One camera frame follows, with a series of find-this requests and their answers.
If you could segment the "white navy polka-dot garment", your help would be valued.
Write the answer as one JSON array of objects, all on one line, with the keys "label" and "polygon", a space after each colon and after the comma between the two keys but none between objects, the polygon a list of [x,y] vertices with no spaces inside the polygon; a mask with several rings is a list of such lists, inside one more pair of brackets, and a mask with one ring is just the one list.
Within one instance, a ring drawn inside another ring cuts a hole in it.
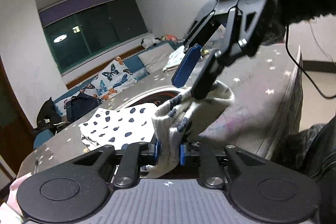
[{"label": "white navy polka-dot garment", "polygon": [[196,141],[235,101],[233,91],[216,81],[202,100],[195,100],[190,89],[182,89],[161,106],[144,103],[121,110],[99,108],[86,122],[79,124],[83,143],[89,150],[113,145],[116,150],[140,141],[159,142],[156,165],[146,164],[147,178],[159,178],[179,163],[179,147],[183,140]]}]

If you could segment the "folded blue striped cloth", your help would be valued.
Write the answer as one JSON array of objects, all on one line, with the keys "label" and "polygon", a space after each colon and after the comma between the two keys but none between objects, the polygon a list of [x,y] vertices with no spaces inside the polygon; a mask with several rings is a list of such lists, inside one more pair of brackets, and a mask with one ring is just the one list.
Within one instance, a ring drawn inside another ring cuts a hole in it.
[{"label": "folded blue striped cloth", "polygon": [[172,71],[179,67],[179,64],[182,62],[183,58],[185,57],[185,46],[180,46],[176,49],[173,53],[169,55],[167,64],[163,67],[163,72]]}]

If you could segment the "grey pillow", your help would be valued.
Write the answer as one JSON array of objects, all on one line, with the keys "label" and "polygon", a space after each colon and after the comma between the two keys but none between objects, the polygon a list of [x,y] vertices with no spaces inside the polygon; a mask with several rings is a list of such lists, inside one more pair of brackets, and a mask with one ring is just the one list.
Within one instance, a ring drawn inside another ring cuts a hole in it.
[{"label": "grey pillow", "polygon": [[167,64],[169,56],[174,52],[170,44],[162,44],[151,50],[140,53],[138,58],[141,60],[147,73],[152,74],[162,70]]}]

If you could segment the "round induction cooker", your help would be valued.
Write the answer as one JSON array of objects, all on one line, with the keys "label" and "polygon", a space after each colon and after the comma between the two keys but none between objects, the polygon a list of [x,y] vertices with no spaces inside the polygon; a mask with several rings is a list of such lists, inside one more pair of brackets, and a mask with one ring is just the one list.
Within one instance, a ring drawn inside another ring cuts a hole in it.
[{"label": "round induction cooker", "polygon": [[164,102],[170,100],[171,98],[177,96],[181,91],[182,89],[173,86],[162,86],[158,88],[153,88],[139,93],[130,99],[127,99],[120,106],[116,107],[115,110],[140,105],[143,103],[154,103],[156,106],[159,106]]}]

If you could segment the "plush toy on sill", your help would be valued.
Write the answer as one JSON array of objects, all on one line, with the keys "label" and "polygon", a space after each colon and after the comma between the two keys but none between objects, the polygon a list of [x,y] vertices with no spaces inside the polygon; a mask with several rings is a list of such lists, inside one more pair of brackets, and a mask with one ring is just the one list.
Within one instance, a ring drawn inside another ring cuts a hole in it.
[{"label": "plush toy on sill", "polygon": [[148,49],[150,47],[155,47],[161,42],[160,39],[158,38],[143,38],[141,45],[143,46],[144,49]]}]

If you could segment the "butterfly print pillow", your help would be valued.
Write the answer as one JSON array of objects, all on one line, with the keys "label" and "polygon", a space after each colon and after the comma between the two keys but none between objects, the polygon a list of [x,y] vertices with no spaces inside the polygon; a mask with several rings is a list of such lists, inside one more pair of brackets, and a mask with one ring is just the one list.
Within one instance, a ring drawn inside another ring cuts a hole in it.
[{"label": "butterfly print pillow", "polygon": [[131,73],[122,58],[118,56],[80,92],[107,101],[137,82],[138,78]]}]

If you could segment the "dark navy backpack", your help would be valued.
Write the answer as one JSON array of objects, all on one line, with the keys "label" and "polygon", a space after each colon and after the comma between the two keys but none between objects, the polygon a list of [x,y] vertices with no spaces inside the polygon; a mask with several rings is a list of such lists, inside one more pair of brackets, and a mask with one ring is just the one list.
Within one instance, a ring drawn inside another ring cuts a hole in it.
[{"label": "dark navy backpack", "polygon": [[102,100],[79,93],[66,103],[67,121],[73,123],[102,104]]}]

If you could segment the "blue sofa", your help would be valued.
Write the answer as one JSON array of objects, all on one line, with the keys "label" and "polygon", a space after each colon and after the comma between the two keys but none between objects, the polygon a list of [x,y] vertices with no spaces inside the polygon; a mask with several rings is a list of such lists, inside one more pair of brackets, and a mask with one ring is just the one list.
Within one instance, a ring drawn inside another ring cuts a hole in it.
[{"label": "blue sofa", "polygon": [[156,46],[143,49],[139,53],[122,59],[115,57],[98,74],[78,84],[59,98],[48,100],[51,110],[57,112],[57,118],[67,119],[67,102],[84,94],[100,99],[102,102],[144,79],[151,72],[162,69],[168,58],[178,48],[172,41],[161,42]]}]

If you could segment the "black bag on sofa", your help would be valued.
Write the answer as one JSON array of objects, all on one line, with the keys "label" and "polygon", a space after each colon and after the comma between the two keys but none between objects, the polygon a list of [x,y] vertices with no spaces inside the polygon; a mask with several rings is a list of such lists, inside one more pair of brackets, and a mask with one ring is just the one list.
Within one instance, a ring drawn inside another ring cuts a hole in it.
[{"label": "black bag on sofa", "polygon": [[37,116],[37,127],[34,129],[36,133],[44,130],[50,130],[53,134],[57,132],[57,126],[62,122],[61,116],[58,114],[55,104],[50,97],[44,102]]}]

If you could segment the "black pen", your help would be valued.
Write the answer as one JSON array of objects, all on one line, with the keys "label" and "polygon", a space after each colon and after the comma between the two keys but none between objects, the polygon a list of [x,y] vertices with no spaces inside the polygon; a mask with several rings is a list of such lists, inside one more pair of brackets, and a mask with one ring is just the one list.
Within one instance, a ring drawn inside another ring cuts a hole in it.
[{"label": "black pen", "polygon": [[38,166],[39,166],[39,158],[37,157],[34,163],[34,171],[33,174],[37,174],[38,172]]}]

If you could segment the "dark green window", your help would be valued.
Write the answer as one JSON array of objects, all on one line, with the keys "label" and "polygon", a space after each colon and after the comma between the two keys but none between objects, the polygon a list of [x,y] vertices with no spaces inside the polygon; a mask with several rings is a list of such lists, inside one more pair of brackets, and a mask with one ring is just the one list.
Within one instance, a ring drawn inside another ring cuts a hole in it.
[{"label": "dark green window", "polygon": [[148,32],[135,0],[64,0],[39,18],[61,74]]}]

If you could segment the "dark wooden door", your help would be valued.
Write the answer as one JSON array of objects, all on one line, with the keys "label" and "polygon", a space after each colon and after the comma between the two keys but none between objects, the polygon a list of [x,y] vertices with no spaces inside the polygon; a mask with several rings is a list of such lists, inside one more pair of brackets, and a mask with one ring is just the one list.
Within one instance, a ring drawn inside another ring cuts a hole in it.
[{"label": "dark wooden door", "polygon": [[1,65],[1,157],[17,174],[33,151],[33,128],[25,116]]}]

